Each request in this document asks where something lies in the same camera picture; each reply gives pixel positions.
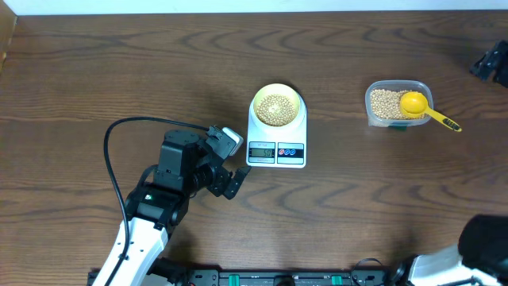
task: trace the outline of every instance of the brown tabletop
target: brown tabletop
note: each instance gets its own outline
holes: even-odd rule
[[[21,17],[0,77],[0,284],[84,285],[102,266],[121,222],[114,120],[246,137],[252,97],[278,82],[306,100],[307,166],[254,168],[232,201],[200,192],[165,257],[338,269],[456,243],[473,215],[508,211],[508,90],[468,72],[506,35],[508,12],[485,11]],[[381,79],[427,84],[464,131],[369,127]],[[115,129],[124,196],[171,128]]]

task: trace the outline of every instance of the green connector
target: green connector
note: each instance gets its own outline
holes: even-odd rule
[[[342,284],[342,276],[339,276],[339,275],[332,276],[332,285],[333,286],[343,285]]]
[[[240,275],[229,275],[229,286],[240,286]]]

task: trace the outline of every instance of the clear plastic container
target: clear plastic container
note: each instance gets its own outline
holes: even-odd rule
[[[429,101],[430,108],[434,108],[432,94],[430,89],[424,84],[416,80],[381,80],[373,83],[365,93],[365,106],[367,107],[368,125],[378,127],[388,126],[417,126],[427,123],[430,116],[426,115],[423,119],[407,119],[407,120],[394,120],[382,119],[375,116],[372,111],[371,105],[371,92],[376,89],[384,89],[388,91],[418,91],[422,93]]]

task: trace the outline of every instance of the white wall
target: white wall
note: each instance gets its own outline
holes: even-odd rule
[[[508,0],[4,0],[17,15],[504,10]]]

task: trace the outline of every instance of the measuring scoop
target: measuring scoop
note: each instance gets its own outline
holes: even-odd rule
[[[456,124],[452,119],[447,118],[443,114],[433,110],[429,107],[427,98],[416,91],[406,92],[400,98],[400,111],[402,114],[409,118],[419,118],[423,114],[428,114],[432,118],[439,121],[440,124],[448,127],[449,129],[460,132],[462,128]]]

